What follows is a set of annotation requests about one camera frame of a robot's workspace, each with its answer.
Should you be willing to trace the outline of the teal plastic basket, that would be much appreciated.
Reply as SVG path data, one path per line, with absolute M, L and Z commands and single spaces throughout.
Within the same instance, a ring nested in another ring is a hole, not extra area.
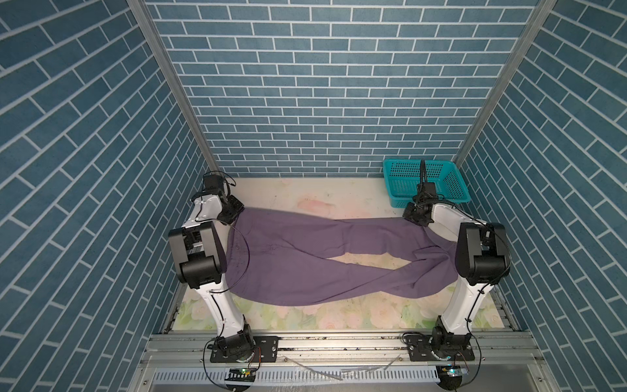
M 417 195 L 421 160 L 386 159 L 383 162 L 385 186 L 393 208 L 405 208 Z M 426 176 L 433 182 L 437 195 L 455 204 L 467 204 L 472 199 L 459 169 L 453 162 L 426 160 Z

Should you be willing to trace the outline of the purple trousers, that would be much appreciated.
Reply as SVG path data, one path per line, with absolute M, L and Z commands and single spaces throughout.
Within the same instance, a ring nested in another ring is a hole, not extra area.
M 456 248 L 400 217 L 343 221 L 250 208 L 229 240 L 226 281 L 238 297 L 280 306 L 375 292 L 421 298 L 456 282 Z

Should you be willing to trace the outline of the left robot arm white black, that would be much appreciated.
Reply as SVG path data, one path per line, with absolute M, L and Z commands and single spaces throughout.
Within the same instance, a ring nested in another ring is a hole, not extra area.
M 233 223 L 243 209 L 233 195 L 200 194 L 189 218 L 168 234 L 177 278 L 199 294 L 217 324 L 212 343 L 215 363 L 244 362 L 256 351 L 251 328 L 226 282 L 227 255 L 217 229 L 218 224 Z

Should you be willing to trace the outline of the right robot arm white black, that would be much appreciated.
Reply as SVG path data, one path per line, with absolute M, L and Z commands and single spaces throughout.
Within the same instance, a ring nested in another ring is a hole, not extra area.
M 506 228 L 474 218 L 451 202 L 427 199 L 424 194 L 408 203 L 403 218 L 424 227 L 437 224 L 457 237 L 455 291 L 446 310 L 437 318 L 429 339 L 434 356 L 448 359 L 470 349 L 472 324 L 481 303 L 509 274 Z

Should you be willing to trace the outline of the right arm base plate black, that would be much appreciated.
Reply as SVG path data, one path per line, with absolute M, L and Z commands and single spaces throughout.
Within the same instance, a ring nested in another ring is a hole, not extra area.
M 404 333 L 401 342 L 408 349 L 411 362 L 452 362 L 475 360 L 470 334 L 436 336 L 422 333 Z

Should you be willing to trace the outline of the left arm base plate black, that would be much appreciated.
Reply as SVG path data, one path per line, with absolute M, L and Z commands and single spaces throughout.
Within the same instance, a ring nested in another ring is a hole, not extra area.
M 212 344 L 212 364 L 275 363 L 279 348 L 277 336 L 229 336 Z

